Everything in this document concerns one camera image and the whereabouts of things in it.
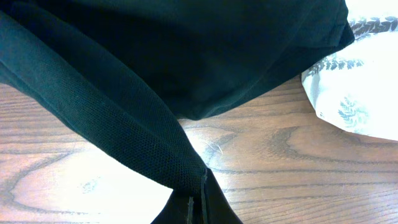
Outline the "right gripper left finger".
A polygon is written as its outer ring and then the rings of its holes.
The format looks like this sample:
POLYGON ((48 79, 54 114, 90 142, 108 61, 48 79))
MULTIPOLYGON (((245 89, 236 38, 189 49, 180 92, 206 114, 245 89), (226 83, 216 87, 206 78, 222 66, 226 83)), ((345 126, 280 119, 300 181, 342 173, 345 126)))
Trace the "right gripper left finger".
POLYGON ((174 190, 151 224, 192 224, 193 204, 192 196, 174 190))

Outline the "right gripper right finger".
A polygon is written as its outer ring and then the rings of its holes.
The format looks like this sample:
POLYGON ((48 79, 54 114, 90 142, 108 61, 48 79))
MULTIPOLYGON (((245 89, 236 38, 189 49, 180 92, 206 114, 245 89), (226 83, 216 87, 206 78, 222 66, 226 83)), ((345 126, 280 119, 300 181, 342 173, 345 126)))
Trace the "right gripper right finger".
POLYGON ((204 224, 243 224, 209 168, 201 180, 201 215, 204 224))

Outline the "black t-shirt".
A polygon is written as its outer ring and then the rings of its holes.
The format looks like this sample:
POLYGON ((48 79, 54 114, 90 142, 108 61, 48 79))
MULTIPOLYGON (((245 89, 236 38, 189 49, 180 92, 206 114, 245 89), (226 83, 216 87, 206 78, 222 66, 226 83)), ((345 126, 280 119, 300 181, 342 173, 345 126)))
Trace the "black t-shirt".
POLYGON ((1 82, 128 168, 198 195, 180 118, 227 112, 352 43, 342 0, 2 1, 1 82))

